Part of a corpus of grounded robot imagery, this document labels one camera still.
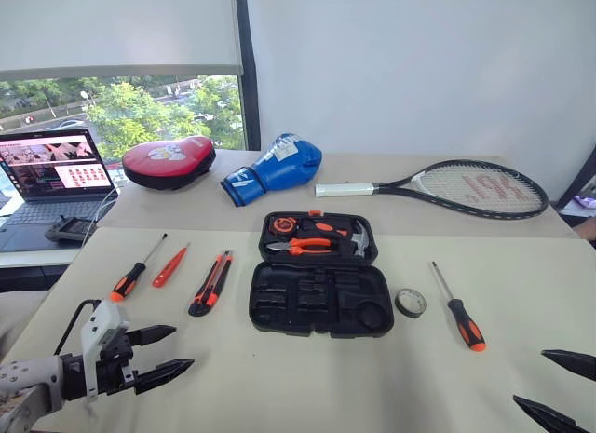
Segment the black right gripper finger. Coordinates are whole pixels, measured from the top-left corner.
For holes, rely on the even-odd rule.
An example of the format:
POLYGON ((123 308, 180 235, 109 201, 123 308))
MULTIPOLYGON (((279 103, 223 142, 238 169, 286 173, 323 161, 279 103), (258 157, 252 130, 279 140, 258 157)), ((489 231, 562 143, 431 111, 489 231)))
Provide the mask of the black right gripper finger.
POLYGON ((512 396, 513 401, 535 422, 550 433, 589 433, 585 428, 579 426, 576 421, 547 405, 512 396))
POLYGON ((592 355, 562 349, 545 349, 541 355, 569 372, 595 381, 595 357, 592 355))

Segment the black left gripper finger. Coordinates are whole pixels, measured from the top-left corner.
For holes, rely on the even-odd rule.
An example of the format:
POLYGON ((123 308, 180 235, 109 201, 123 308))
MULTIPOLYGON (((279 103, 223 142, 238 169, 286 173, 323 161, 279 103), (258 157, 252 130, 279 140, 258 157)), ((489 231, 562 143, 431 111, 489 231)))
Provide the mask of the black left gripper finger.
POLYGON ((177 328, 170 325, 153 325, 146 328, 128 332, 131 346, 142 346, 156 343, 175 333, 177 328))
POLYGON ((134 391, 136 395, 165 385, 186 372, 193 364, 194 359, 173 359, 157 365, 149 372, 143 372, 135 377, 134 391))

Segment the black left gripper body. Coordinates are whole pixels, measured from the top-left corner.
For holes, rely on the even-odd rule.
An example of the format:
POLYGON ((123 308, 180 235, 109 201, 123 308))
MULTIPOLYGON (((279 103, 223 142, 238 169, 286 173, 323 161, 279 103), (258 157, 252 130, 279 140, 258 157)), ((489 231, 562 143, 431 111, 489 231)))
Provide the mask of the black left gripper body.
POLYGON ((132 347, 138 344, 138 332, 119 332, 102 347, 96 363, 99 394, 111 395, 136 384, 137 373, 130 367, 132 347))

